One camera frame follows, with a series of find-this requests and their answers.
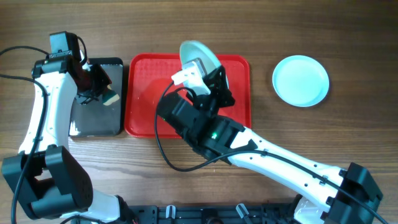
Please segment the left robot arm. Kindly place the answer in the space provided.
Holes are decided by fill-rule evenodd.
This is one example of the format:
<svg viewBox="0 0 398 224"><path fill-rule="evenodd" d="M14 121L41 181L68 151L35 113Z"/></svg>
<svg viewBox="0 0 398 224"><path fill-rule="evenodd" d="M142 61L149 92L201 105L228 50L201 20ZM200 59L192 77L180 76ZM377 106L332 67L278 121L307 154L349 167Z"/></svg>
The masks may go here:
<svg viewBox="0 0 398 224"><path fill-rule="evenodd" d="M16 156L1 172L21 207L33 220L135 223L118 195L93 188L90 176L68 149L70 136L114 135L121 129L123 63L118 58L89 60L81 37L50 35L51 50L35 63L29 128Z"/></svg>

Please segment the teal round plate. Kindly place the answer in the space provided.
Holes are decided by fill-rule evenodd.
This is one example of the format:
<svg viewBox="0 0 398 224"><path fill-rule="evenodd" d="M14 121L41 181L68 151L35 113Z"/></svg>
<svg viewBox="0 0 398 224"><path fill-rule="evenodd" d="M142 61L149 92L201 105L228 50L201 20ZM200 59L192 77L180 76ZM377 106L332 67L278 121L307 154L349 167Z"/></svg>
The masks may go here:
<svg viewBox="0 0 398 224"><path fill-rule="evenodd" d="M315 106L326 98L330 79L323 65L315 59L292 55L275 66L272 86L284 102L306 108Z"/></svg>
<svg viewBox="0 0 398 224"><path fill-rule="evenodd" d="M199 58L203 63L207 75L221 66L217 56L205 44L197 40L184 41L180 45L181 64L183 65L196 58Z"/></svg>

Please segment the green and yellow sponge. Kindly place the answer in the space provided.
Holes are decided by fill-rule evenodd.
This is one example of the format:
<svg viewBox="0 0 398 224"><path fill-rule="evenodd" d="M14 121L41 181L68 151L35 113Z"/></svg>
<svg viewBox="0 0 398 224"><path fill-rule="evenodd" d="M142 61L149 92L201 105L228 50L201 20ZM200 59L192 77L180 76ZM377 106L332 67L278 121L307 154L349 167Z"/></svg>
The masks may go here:
<svg viewBox="0 0 398 224"><path fill-rule="evenodd" d="M110 86L107 86L102 94L102 104L105 106L112 105L120 99L120 96L111 89Z"/></svg>

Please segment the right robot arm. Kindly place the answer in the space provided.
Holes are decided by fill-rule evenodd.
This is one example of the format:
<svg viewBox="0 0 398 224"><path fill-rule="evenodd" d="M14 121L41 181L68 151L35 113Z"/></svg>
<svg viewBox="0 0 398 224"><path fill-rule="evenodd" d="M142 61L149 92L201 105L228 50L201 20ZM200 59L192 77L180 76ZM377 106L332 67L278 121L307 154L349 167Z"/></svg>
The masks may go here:
<svg viewBox="0 0 398 224"><path fill-rule="evenodd" d="M160 97L156 117L165 120L206 163L225 163L258 172L294 191L297 223L372 223L382 192L369 171L352 163L347 169L306 159L277 146L235 120L219 115L231 106L223 67L203 72L185 68L172 76L176 90Z"/></svg>

